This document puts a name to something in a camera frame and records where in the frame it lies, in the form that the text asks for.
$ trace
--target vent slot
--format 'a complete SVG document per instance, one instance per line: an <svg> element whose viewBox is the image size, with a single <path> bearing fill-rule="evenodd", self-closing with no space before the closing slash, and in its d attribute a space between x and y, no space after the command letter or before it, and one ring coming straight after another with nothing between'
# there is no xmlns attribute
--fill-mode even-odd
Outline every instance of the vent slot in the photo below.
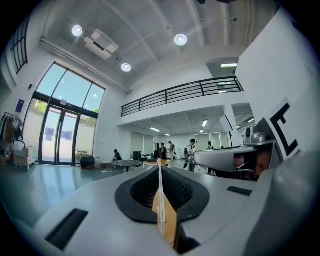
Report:
<svg viewBox="0 0 320 256"><path fill-rule="evenodd" d="M103 48L100 44L98 44L96 41L93 42L93 44L98 47L101 51L104 51L105 48Z"/></svg>
<svg viewBox="0 0 320 256"><path fill-rule="evenodd" d="M88 212L85 210L74 209L60 222L46 240L63 251L87 215Z"/></svg>

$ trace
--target tree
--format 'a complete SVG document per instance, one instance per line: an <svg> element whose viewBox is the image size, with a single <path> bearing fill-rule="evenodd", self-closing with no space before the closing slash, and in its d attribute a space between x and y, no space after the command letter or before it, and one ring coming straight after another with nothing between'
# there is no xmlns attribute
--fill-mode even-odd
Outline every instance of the tree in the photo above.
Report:
<svg viewBox="0 0 320 256"><path fill-rule="evenodd" d="M39 112L39 113L45 113L47 110L47 103L43 102L43 101L39 101L37 100L36 104L35 104L35 109Z"/></svg>

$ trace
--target glass door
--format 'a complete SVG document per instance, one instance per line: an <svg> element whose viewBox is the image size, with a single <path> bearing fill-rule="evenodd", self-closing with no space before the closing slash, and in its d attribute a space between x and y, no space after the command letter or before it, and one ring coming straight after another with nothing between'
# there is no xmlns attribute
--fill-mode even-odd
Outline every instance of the glass door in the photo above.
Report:
<svg viewBox="0 0 320 256"><path fill-rule="evenodd" d="M64 111L57 144L57 164L59 166L75 165L75 133L78 131L80 115Z"/></svg>
<svg viewBox="0 0 320 256"><path fill-rule="evenodd" d="M75 142L79 121L79 114L49 105L40 134L40 164L75 165Z"/></svg>

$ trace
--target black metal railing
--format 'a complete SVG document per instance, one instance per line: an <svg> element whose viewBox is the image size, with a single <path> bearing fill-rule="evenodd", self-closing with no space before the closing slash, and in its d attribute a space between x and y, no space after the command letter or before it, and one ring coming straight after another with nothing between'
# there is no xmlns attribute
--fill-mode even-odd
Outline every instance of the black metal railing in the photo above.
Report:
<svg viewBox="0 0 320 256"><path fill-rule="evenodd" d="M187 99L222 93L243 92L236 76L217 77L181 84L158 91L122 106L121 116Z"/></svg>

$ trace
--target gray floor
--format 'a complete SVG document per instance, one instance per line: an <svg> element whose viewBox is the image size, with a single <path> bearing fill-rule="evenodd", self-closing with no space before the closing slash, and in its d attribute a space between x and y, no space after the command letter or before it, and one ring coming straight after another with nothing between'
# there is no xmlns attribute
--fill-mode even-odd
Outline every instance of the gray floor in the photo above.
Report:
<svg viewBox="0 0 320 256"><path fill-rule="evenodd" d="M91 182L123 174L124 170L81 170L73 166L0 166L0 198L9 214L33 227L50 208Z"/></svg>

